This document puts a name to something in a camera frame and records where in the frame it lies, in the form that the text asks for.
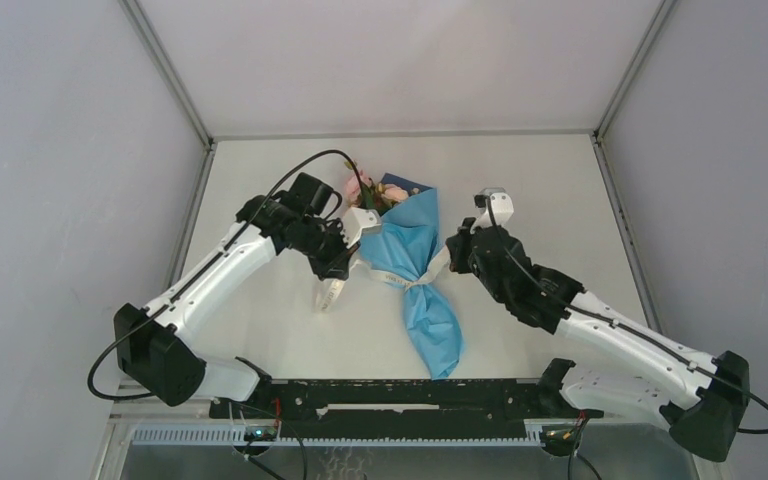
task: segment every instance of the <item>white ribbon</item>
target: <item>white ribbon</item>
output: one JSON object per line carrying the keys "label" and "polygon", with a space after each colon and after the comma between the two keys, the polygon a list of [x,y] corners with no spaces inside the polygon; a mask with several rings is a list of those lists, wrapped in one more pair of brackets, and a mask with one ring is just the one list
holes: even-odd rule
{"label": "white ribbon", "polygon": [[[401,285],[405,290],[415,287],[417,285],[425,285],[434,281],[437,275],[449,265],[451,257],[449,256],[449,249],[443,247],[434,255],[434,258],[428,263],[428,268],[421,277],[414,281],[402,278],[392,272],[385,272],[384,270],[375,270],[368,262],[360,258],[359,254],[355,254],[349,263],[349,271],[352,271],[356,266],[363,265],[369,270],[369,277],[379,282],[395,283]],[[346,282],[343,280],[329,279],[321,282],[319,291],[316,295],[316,310],[319,312],[327,312],[337,297],[340,296],[340,292],[343,290],[343,285]]]}

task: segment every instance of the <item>blue wrapping paper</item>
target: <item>blue wrapping paper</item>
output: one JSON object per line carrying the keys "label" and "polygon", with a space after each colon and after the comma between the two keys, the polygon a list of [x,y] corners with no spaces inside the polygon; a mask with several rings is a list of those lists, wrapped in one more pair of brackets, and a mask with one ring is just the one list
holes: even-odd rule
{"label": "blue wrapping paper", "polygon": [[[443,247],[438,237],[437,190],[424,190],[382,215],[379,234],[364,237],[360,253],[373,269],[413,282],[425,273],[431,259]],[[396,283],[388,284],[404,289]],[[464,348],[449,301],[431,284],[415,285],[405,290],[402,312],[408,336],[431,378],[447,378],[458,365]]]}

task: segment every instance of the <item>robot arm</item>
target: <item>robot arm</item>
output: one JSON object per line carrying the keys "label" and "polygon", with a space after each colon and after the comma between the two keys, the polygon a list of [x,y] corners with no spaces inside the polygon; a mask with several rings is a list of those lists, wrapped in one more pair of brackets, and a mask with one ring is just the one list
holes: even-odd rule
{"label": "robot arm", "polygon": [[198,354],[191,345],[216,307],[286,248],[307,256],[320,280],[348,278],[361,235],[380,220],[354,207],[341,220],[319,218],[332,192],[301,173],[288,191],[251,199],[216,248],[181,280],[142,309],[123,306],[114,317],[116,338],[125,338],[117,346],[122,371],[170,406],[191,397],[246,400],[259,380],[256,367]]}
{"label": "robot arm", "polygon": [[544,406],[651,423],[692,453],[725,460],[748,404],[740,391],[749,388],[746,360],[728,351],[714,358],[674,342],[616,312],[569,276],[532,264],[503,228],[513,213],[510,196],[486,189],[475,200],[481,214],[465,219],[446,241],[450,269],[478,277],[517,320],[587,343],[639,374],[603,374],[555,359],[540,381]]}

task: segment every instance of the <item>red wire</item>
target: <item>red wire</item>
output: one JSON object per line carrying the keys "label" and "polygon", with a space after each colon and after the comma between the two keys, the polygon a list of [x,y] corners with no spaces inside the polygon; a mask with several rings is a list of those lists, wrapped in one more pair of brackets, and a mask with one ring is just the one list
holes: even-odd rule
{"label": "red wire", "polygon": [[281,399],[275,398],[275,400],[272,401],[272,403],[275,404],[275,423],[272,425],[273,428],[278,428],[278,419],[281,418]]}

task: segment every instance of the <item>black cable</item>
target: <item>black cable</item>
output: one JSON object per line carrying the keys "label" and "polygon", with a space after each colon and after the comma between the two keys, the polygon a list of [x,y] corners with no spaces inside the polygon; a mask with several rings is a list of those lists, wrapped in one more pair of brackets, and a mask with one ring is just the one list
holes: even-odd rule
{"label": "black cable", "polygon": [[268,416],[269,418],[274,418],[275,420],[278,420],[279,422],[281,422],[282,426],[286,425],[287,428],[289,428],[290,431],[293,432],[293,435],[296,436],[296,440],[299,442],[299,448],[302,451],[302,480],[307,480],[307,451],[305,450],[304,442],[302,442],[302,436],[299,435],[299,432],[296,431],[296,429],[293,428],[292,425],[287,423],[286,420],[282,419],[278,415],[275,415],[274,413],[267,412],[266,410],[261,410],[260,408],[257,408],[257,407],[252,407],[251,405],[246,405],[245,403],[234,402],[234,401],[232,401],[231,403],[234,403],[234,404],[240,406],[240,410],[241,410],[240,413],[242,413],[242,409],[243,408],[248,408],[249,410],[254,410],[255,412],[262,413],[262,414]]}
{"label": "black cable", "polygon": [[102,400],[140,400],[143,398],[151,398],[154,396],[151,392],[146,393],[140,393],[137,395],[108,395],[106,393],[100,392],[97,388],[95,388],[95,374],[98,371],[98,367],[101,366],[101,362],[104,361],[105,358],[107,358],[108,355],[110,355],[110,352],[112,352],[116,347],[119,346],[122,342],[128,339],[131,335],[136,333],[139,329],[145,327],[149,324],[149,322],[153,322],[155,318],[157,318],[158,315],[165,312],[167,309],[166,305],[163,305],[159,309],[157,309],[157,312],[155,312],[153,315],[145,319],[142,323],[137,325],[136,327],[132,328],[128,331],[125,335],[122,335],[121,337],[117,338],[113,343],[107,346],[107,348],[104,349],[103,352],[101,352],[101,355],[98,356],[98,358],[95,359],[95,362],[93,363],[92,367],[90,367],[90,373],[87,375],[87,388],[90,389],[90,393],[95,395],[96,397],[102,399]]}
{"label": "black cable", "polygon": [[246,461],[251,462],[252,465],[255,467],[263,470],[265,473],[269,474],[270,477],[274,478],[275,480],[287,480],[286,478],[282,477],[281,475],[278,475],[275,473],[274,470],[264,465],[260,460],[252,457],[252,456],[246,456]]}
{"label": "black cable", "polygon": [[340,206],[343,204],[343,196],[340,195],[340,192],[334,190],[331,192],[331,194],[337,197],[337,205],[334,205],[334,209],[331,210],[331,212],[328,215],[326,215],[325,218],[323,218],[323,220],[326,220],[326,221],[329,218],[331,218],[331,215],[334,215],[335,213],[337,213],[337,209],[340,208]]}
{"label": "black cable", "polygon": [[[499,227],[499,225],[496,223],[496,216],[493,214],[493,203],[492,203],[492,201],[491,201],[489,196],[487,197],[487,201],[486,201],[485,204],[487,205],[487,214],[490,217],[490,225],[492,225],[494,227],[494,230],[496,231],[496,235],[499,237],[499,245],[501,245],[502,249],[508,255],[508,258],[510,258],[511,261],[514,262],[514,264],[522,271],[522,273],[525,274],[525,276],[528,278],[529,281],[531,281],[531,283],[536,285],[537,288],[539,288],[540,291],[543,292],[549,299],[551,299],[552,301],[554,301],[557,304],[561,305],[562,307],[567,308],[569,310],[572,310],[574,312],[580,313],[582,315],[586,315],[586,316],[588,316],[590,318],[594,318],[596,320],[601,320],[601,321],[606,322],[608,324],[613,324],[615,319],[610,318],[610,317],[606,317],[604,315],[600,315],[598,313],[589,312],[589,311],[587,311],[587,310],[585,310],[583,308],[579,308],[579,307],[576,307],[574,305],[571,305],[569,302],[566,302],[563,299],[558,298],[555,294],[553,294],[552,292],[546,290],[543,287],[543,285],[541,285],[540,282],[537,281],[537,279],[534,278],[533,275],[531,275],[531,272],[529,272],[527,268],[525,268],[524,266],[522,266],[521,263],[519,263],[519,261],[516,259],[514,254],[510,251],[510,249],[508,249],[507,245],[505,245],[505,239],[502,237],[502,232],[499,231],[499,228],[501,228],[501,227]],[[628,325],[623,324],[622,322],[618,322],[617,327],[620,328],[621,330],[625,331],[625,332],[630,333],[631,335],[634,335],[634,336],[636,336],[636,337],[638,337],[638,338],[640,338],[640,339],[642,339],[642,340],[644,340],[646,342],[649,342],[650,344],[658,347],[658,349],[662,350],[667,355],[671,356],[672,358],[674,358],[678,362],[680,362],[680,363],[682,363],[682,364],[684,364],[684,365],[686,365],[688,367],[692,363],[690,360],[684,358],[682,355],[674,352],[672,349],[670,349],[669,347],[667,347],[663,343],[661,343],[658,340],[650,337],[649,335],[646,335],[643,332],[635,330],[634,328],[631,328]],[[702,375],[705,375],[706,377],[709,377],[712,381],[720,382],[723,385],[725,385],[725,386],[727,386],[727,387],[729,387],[729,388],[731,388],[731,389],[733,389],[733,390],[735,390],[737,392],[740,392],[740,394],[743,395],[745,398],[748,398],[750,400],[753,400],[753,401],[757,402],[758,405],[760,405],[764,410],[766,410],[768,412],[768,403],[765,402],[764,400],[762,400],[761,398],[759,398],[754,393],[750,392],[749,390],[743,389],[739,385],[737,385],[737,384],[735,384],[733,382],[730,382],[728,380],[725,380],[725,379],[722,379],[722,378],[718,378],[716,375],[714,375],[713,373],[705,370],[704,368],[696,367],[693,371],[699,372]],[[768,435],[768,428],[738,428],[737,432],[738,433],[748,433],[748,434],[752,434],[752,435]]]}
{"label": "black cable", "polygon": [[[361,185],[361,187],[360,187],[361,188],[361,198],[363,199],[364,202],[366,202],[368,200],[368,197],[363,194],[364,193],[364,191],[363,191],[364,183],[363,183],[363,181],[362,181],[362,179],[360,177],[360,172],[358,171],[357,165],[355,165],[354,160],[352,160],[351,157],[349,157],[342,150],[334,150],[334,149],[323,150],[323,151],[321,151],[321,152],[319,152],[317,154],[314,154],[314,155],[306,158],[305,160],[302,160],[301,163],[299,163],[298,165],[293,167],[289,172],[287,172],[283,177],[281,177],[281,179],[278,180],[278,182],[275,183],[275,185],[273,185],[272,188],[269,189],[269,192],[263,197],[263,201],[260,203],[260,205],[254,211],[254,214],[252,215],[251,220],[254,220],[254,218],[257,217],[257,215],[260,213],[260,211],[263,210],[263,208],[266,206],[266,204],[269,202],[269,200],[275,195],[275,192],[278,191],[278,189],[281,188],[281,185],[283,185],[284,182],[286,182],[290,177],[292,177],[295,173],[297,173],[302,168],[306,167],[309,163],[313,162],[317,158],[324,157],[326,155],[331,155],[331,154],[339,155],[339,156],[343,157],[344,159],[346,159],[346,162],[348,162],[349,166],[351,167],[352,171],[355,174],[355,178],[358,181],[358,185]],[[341,203],[342,202],[342,196],[340,196],[340,194],[337,193],[336,191],[334,193],[336,193],[338,195],[338,200]],[[175,303],[175,301],[177,301],[179,298],[181,298],[181,295],[184,292],[186,292],[190,287],[192,287],[193,284],[195,284],[195,282],[202,275],[204,275],[205,272],[207,272],[210,269],[210,267],[212,267],[220,258],[223,257],[223,253],[227,253],[228,250],[230,250],[232,248],[234,242],[236,242],[237,239],[240,238],[240,235],[242,235],[243,232],[245,232],[249,228],[249,225],[251,225],[251,220],[246,221],[245,223],[243,223],[242,227],[240,227],[240,229],[237,230],[237,233],[235,233],[234,236],[232,236],[231,239],[228,241],[228,243],[225,244],[225,246],[223,247],[223,252],[220,252],[220,253],[217,253],[216,255],[214,255],[207,263],[205,263],[205,265],[201,269],[199,269],[198,272],[196,272],[195,275],[193,275],[187,281],[187,283],[184,284],[183,287],[181,287],[180,290],[178,290],[177,292],[175,292],[174,295],[172,295],[172,297],[169,299],[170,303]],[[87,388],[89,389],[90,393],[92,393],[94,396],[96,396],[96,397],[98,397],[98,398],[100,398],[102,400],[113,400],[113,401],[117,401],[117,400],[119,400],[119,401],[122,401],[122,400],[140,400],[140,399],[143,399],[143,398],[150,398],[150,397],[155,396],[151,392],[141,393],[141,394],[138,394],[138,395],[108,395],[106,393],[100,392],[97,388],[95,388],[95,374],[98,371],[98,368],[101,366],[101,362],[103,362],[104,359],[107,358],[108,355],[110,355],[110,352],[115,350],[116,347],[118,347],[122,342],[127,340],[131,335],[136,333],[138,330],[140,330],[141,328],[145,327],[146,325],[148,325],[149,323],[154,321],[154,319],[157,318],[161,313],[165,312],[167,308],[168,307],[166,305],[163,305],[154,314],[152,314],[148,319],[146,319],[142,323],[138,324],[137,326],[135,326],[134,328],[129,330],[128,333],[126,333],[125,335],[123,335],[123,336],[119,337],[118,339],[116,339],[113,343],[108,345],[107,348],[105,348],[103,352],[101,352],[101,355],[98,356],[98,358],[93,363],[92,367],[90,367],[90,372],[87,375]]]}
{"label": "black cable", "polygon": [[[575,433],[573,433],[572,451],[570,452],[569,457],[567,457],[567,480],[572,480],[572,459],[578,456],[578,449],[581,447],[581,440],[584,435],[584,427],[587,426],[589,421],[589,418],[584,417],[584,419],[581,421],[581,424],[575,428]],[[590,464],[590,462],[587,462],[587,464],[590,465],[590,468],[593,469],[594,473],[596,473],[596,477],[601,479],[602,477],[599,476],[599,473],[596,472],[596,469],[593,468],[593,465]]]}
{"label": "black cable", "polygon": [[576,457],[577,457],[579,460],[581,460],[581,463],[583,463],[583,464],[587,465],[587,468],[589,468],[589,469],[590,469],[590,471],[591,471],[591,472],[593,472],[593,475],[595,475],[595,476],[596,476],[596,480],[602,480],[602,476],[601,476],[601,475],[599,475],[599,472],[596,470],[596,467],[594,467],[594,466],[593,466],[593,464],[592,464],[592,463],[590,463],[590,460],[588,460],[588,459],[584,458],[584,455],[582,455],[582,454],[580,454],[580,453],[579,453],[579,454],[577,454],[577,455],[576,455]]}

